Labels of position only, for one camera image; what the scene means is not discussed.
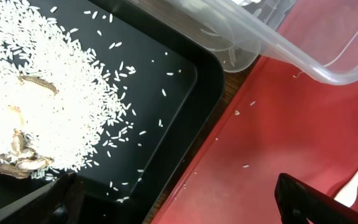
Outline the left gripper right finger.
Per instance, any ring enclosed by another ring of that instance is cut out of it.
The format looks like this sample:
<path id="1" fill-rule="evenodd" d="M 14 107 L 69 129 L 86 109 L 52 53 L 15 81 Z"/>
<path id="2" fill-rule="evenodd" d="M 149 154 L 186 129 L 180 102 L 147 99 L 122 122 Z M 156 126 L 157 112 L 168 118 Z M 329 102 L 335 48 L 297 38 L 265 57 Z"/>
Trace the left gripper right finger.
<path id="1" fill-rule="evenodd" d="M 358 212 L 281 173 L 275 186 L 275 200 L 283 224 L 357 224 Z"/>

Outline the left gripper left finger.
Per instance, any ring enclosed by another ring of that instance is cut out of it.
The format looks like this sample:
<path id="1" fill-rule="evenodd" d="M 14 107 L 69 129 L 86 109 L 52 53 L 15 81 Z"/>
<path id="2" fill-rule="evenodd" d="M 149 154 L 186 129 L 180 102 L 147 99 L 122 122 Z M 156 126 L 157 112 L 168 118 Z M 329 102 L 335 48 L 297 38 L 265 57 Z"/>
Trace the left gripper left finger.
<path id="1" fill-rule="evenodd" d="M 79 177 L 75 173 L 64 174 L 0 209 L 0 224 L 78 223 L 84 197 Z"/>

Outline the white plastic spoon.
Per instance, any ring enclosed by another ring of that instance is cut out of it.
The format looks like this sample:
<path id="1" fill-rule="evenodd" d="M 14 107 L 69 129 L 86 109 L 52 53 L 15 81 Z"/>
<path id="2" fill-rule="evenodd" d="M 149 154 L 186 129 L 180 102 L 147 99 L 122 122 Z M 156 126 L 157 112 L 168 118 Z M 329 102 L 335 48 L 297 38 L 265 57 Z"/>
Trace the white plastic spoon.
<path id="1" fill-rule="evenodd" d="M 357 198 L 358 170 L 350 181 L 336 194 L 335 200 L 347 207 L 351 207 Z"/>

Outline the brown food scraps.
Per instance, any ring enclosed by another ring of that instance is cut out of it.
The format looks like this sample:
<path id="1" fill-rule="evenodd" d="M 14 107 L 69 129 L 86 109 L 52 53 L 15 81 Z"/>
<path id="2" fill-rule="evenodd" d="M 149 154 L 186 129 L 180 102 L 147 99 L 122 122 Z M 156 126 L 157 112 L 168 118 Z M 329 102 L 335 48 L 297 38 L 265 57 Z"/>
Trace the brown food scraps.
<path id="1" fill-rule="evenodd" d="M 41 77 L 0 77 L 0 174 L 26 179 L 57 162 L 59 93 Z"/>

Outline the white rice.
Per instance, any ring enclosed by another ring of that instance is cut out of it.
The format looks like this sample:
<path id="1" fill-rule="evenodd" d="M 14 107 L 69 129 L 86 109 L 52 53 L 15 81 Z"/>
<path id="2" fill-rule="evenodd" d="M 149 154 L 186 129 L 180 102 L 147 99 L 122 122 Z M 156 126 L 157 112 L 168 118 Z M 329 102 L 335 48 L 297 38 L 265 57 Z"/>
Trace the white rice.
<path id="1" fill-rule="evenodd" d="M 24 1 L 0 1 L 0 173 L 56 179 L 90 171 L 96 146 L 126 142 L 128 106 L 92 52 Z"/>

